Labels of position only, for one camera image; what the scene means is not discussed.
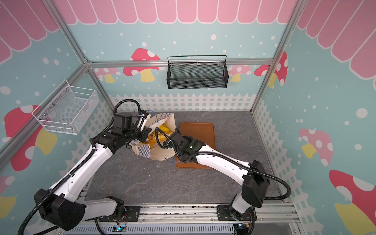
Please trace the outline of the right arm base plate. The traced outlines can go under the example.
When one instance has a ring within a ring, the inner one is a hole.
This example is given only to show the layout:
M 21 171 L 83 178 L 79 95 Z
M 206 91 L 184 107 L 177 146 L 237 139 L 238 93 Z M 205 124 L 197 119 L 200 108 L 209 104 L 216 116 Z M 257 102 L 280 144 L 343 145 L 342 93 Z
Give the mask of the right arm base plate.
M 216 212 L 219 221 L 257 221 L 254 207 L 249 207 L 245 213 L 239 213 L 230 205 L 218 205 Z

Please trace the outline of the checkered paper bag blue handles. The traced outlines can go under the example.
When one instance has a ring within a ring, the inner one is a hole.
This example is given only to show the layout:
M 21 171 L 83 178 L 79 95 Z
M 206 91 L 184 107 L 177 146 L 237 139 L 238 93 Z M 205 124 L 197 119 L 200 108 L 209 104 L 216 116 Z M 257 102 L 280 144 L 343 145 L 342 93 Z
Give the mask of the checkered paper bag blue handles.
M 166 159 L 174 157 L 175 152 L 172 147 L 161 148 L 158 145 L 157 140 L 159 140 L 162 145 L 167 142 L 167 138 L 162 133 L 159 132 L 158 135 L 156 135 L 155 132 L 155 129 L 159 128 L 165 135 L 170 136 L 176 129 L 174 114 L 156 114 L 146 122 L 144 129 L 147 127 L 151 128 L 151 131 L 148 133 L 145 142 L 134 140 L 130 143 L 134 153 L 138 156 L 156 161 L 165 161 Z

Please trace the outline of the yellow fake croissant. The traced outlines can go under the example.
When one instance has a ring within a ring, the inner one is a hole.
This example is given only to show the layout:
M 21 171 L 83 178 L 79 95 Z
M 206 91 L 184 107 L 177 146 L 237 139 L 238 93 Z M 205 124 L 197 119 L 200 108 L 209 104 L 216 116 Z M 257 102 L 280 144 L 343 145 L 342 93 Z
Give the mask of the yellow fake croissant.
M 156 142 L 157 142 L 157 138 L 156 138 L 155 133 L 148 135 L 148 138 L 147 138 L 147 141 L 146 141 L 147 145 L 150 145 L 150 147 L 153 148 L 153 146 Z

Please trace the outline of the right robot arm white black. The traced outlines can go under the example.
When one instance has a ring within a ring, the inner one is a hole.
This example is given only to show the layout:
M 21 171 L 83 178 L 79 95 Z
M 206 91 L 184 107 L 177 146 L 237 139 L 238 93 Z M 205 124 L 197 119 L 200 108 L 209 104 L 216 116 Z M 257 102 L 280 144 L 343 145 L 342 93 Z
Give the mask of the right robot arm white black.
M 196 163 L 215 169 L 242 186 L 241 192 L 232 200 L 224 218 L 237 221 L 256 220 L 255 208 L 261 208 L 264 200 L 284 200 L 291 196 L 290 185 L 274 175 L 266 173 L 262 163 L 254 160 L 245 162 L 224 155 L 202 141 L 183 136 L 178 129 L 167 135 L 160 128 L 155 130 L 156 142 L 161 148 L 171 148 L 183 163 Z M 286 188 L 281 196 L 267 196 L 270 181 Z

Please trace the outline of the black mesh wall basket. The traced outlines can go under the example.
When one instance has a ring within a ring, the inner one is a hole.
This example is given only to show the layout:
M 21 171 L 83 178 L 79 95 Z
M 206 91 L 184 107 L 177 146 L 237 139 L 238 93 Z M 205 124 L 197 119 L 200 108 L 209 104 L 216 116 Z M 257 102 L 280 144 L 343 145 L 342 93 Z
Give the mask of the black mesh wall basket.
M 169 89 L 227 88 L 229 73 L 226 55 L 179 55 L 167 57 Z

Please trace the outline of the white mesh wall basket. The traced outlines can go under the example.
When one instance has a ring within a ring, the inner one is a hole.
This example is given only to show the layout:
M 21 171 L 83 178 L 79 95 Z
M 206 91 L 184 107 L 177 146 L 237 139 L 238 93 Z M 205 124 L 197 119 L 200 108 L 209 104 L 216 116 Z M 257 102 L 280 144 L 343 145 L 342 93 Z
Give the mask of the white mesh wall basket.
M 65 80 L 32 116 L 48 132 L 78 135 L 98 104 L 96 90 L 72 86 Z

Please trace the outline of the ridged yellow fake bread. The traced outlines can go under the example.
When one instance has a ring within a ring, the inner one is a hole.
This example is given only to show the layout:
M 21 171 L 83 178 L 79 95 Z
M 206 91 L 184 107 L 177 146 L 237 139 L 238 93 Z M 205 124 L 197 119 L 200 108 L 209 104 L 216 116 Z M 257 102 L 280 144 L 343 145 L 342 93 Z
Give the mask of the ridged yellow fake bread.
M 161 131 L 163 131 L 164 133 L 166 133 L 166 134 L 171 134 L 172 133 L 172 131 L 165 124 L 162 124 L 161 126 L 159 126 L 159 129 Z

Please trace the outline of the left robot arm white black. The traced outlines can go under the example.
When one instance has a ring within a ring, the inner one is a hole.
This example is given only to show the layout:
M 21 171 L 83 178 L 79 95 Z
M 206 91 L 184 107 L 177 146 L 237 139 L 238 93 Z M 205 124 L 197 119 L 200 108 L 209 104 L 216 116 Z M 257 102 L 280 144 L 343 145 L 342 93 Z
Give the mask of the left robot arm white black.
M 40 189 L 35 194 L 36 206 L 20 225 L 18 234 L 24 234 L 37 212 L 42 219 L 53 224 L 53 227 L 42 231 L 42 235 L 58 228 L 69 231 L 82 221 L 97 221 L 103 216 L 123 219 L 126 216 L 123 200 L 109 196 L 102 200 L 79 202 L 78 198 L 97 170 L 121 147 L 129 146 L 133 140 L 147 140 L 151 128 L 146 127 L 146 121 L 150 117 L 136 100 L 120 101 L 114 107 L 108 126 L 89 139 L 91 146 L 77 164 L 48 190 Z

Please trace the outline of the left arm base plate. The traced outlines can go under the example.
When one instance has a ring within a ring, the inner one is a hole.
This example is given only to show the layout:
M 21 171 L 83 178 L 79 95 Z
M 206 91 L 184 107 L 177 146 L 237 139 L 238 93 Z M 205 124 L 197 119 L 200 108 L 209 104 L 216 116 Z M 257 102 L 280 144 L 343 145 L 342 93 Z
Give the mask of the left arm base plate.
M 116 209 L 113 215 L 100 217 L 99 222 L 138 222 L 140 209 L 140 206 L 123 206 Z

